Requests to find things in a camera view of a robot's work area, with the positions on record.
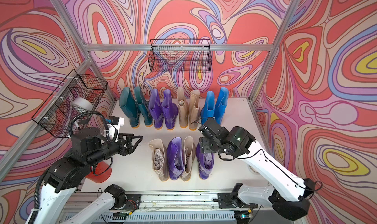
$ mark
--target wire basket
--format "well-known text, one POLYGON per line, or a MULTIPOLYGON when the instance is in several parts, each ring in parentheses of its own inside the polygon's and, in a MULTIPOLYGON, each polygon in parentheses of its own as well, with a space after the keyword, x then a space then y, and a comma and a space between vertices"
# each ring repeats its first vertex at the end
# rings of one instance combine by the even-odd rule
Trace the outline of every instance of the wire basket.
POLYGON ((150 43, 151 72, 211 72, 210 39, 151 39, 150 43))
MULTIPOLYGON (((34 122, 38 123, 54 137, 68 138, 69 121, 86 111, 86 109, 71 105, 76 98, 82 97, 88 100, 93 105, 91 110, 95 110, 107 89, 107 82, 103 79, 93 75, 77 74, 76 71, 74 73, 74 77, 68 77, 70 74, 66 77, 66 79, 71 79, 68 86, 60 96, 53 97, 56 100, 48 111, 43 116, 35 116, 52 94, 32 117, 34 122)), ((91 117, 92 114, 88 114, 79 118, 73 127, 73 132, 76 133, 79 129, 87 127, 91 117)))

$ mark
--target red bucket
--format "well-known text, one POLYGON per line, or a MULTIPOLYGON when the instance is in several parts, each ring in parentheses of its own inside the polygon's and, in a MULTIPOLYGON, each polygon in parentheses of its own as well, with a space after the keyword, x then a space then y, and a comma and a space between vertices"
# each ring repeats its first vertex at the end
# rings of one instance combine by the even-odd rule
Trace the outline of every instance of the red bucket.
MULTIPOLYGON (((97 167, 95 169, 95 174, 100 174, 102 173, 103 171, 105 171, 107 168, 109 167, 108 164, 106 164, 104 161, 101 161, 97 164, 97 167)), ((98 175, 98 176, 95 176, 93 174, 93 172, 89 173, 86 178, 91 180, 91 181, 94 181, 95 183, 102 183, 104 181, 106 181, 111 175, 111 168, 109 168, 109 170, 107 170, 106 172, 104 172, 103 174, 101 175, 98 175)))

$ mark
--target tape roll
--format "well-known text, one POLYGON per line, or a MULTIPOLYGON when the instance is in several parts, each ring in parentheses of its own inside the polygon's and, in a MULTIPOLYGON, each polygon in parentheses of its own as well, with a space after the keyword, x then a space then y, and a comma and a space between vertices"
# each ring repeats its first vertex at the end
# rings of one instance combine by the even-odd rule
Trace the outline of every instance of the tape roll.
POLYGON ((84 99, 82 97, 76 98, 73 102, 71 102, 71 105, 78 111, 78 112, 85 112, 88 110, 93 109, 93 104, 90 103, 87 99, 84 99))

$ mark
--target blue rain boot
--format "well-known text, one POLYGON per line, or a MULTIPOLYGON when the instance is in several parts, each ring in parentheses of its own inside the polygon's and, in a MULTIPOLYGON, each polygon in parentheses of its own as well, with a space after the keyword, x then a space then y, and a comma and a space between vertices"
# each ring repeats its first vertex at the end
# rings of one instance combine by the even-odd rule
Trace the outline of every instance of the blue rain boot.
POLYGON ((161 129, 164 123, 164 114, 163 109, 161 107, 161 100, 160 96, 158 95, 158 90, 155 88, 152 90, 152 94, 150 95, 148 108, 150 114, 155 120, 155 128, 161 129))
POLYGON ((164 90, 164 100, 161 104, 165 117, 165 125, 168 130, 173 130, 175 119, 178 116, 178 107, 172 102, 172 94, 169 89, 164 90))
POLYGON ((123 113, 130 119, 130 125, 132 128, 139 127, 140 111, 136 106, 135 100, 132 97, 132 93, 129 87, 125 87, 119 97, 119 106, 123 110, 123 113))
POLYGON ((149 102, 145 100, 144 95, 141 92, 141 88, 139 86, 134 88, 134 94, 135 94, 136 105, 144 117, 145 126, 147 127, 152 126, 153 118, 148 109, 149 102))
POLYGON ((214 119, 218 124, 221 124, 225 113, 225 108, 228 104, 229 90, 227 88, 220 88, 219 97, 216 100, 216 107, 214 109, 214 119))
POLYGON ((200 117, 202 118, 202 123, 207 121, 206 117, 213 117, 214 116, 214 93, 213 91, 207 92, 207 97, 205 98, 204 108, 200 113, 200 117))

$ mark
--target white table surface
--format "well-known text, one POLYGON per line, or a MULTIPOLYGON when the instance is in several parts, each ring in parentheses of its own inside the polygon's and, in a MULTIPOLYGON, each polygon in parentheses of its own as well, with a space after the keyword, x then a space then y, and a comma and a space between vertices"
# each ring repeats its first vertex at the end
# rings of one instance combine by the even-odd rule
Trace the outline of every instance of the white table surface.
MULTIPOLYGON (((200 99, 200 108, 204 106, 204 100, 200 99)), ((181 128, 179 126, 179 116, 177 116, 175 128, 172 131, 167 130, 165 124, 160 130, 156 130, 154 126, 146 127, 141 115, 139 127, 133 129, 129 124, 128 118, 120 109, 118 102, 116 102, 112 115, 125 118, 125 124, 120 128, 120 133, 142 135, 144 139, 134 153, 125 157, 121 155, 113 156, 112 173, 109 179, 103 183, 95 183, 86 179, 81 192, 97 192, 99 188, 104 190, 113 183, 127 191, 221 190, 232 189, 237 182, 250 186, 264 186, 267 183, 266 179, 261 175, 252 173, 248 165, 242 160, 222 161, 216 154, 214 168, 208 179, 200 179, 198 163, 195 158, 189 181, 185 182, 179 178, 176 181, 169 179, 162 182, 152 170, 152 151, 148 146, 148 142, 160 138, 167 147, 174 137, 181 137, 183 141, 185 137, 191 136, 197 145, 202 134, 198 130, 191 131, 188 127, 181 128)), ((228 131, 234 126, 241 126, 249 131, 262 147, 265 147, 246 98, 228 99, 222 126, 226 127, 228 131)))

